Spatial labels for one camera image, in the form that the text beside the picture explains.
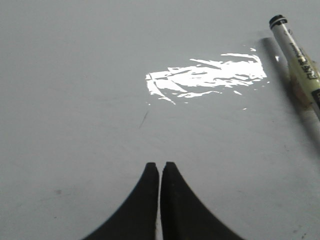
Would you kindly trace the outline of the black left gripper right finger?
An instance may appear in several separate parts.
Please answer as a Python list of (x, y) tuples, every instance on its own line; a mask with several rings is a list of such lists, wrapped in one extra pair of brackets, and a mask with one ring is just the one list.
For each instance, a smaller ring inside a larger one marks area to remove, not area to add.
[(167, 162), (162, 172), (160, 219), (164, 240), (242, 239), (206, 208), (174, 162)]

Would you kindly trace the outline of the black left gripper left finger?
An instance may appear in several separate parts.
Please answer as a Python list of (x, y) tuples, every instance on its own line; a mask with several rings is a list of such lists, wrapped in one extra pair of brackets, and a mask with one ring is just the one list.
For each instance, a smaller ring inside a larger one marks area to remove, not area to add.
[(86, 240), (154, 240), (158, 213), (159, 172), (148, 162), (136, 186), (115, 211)]

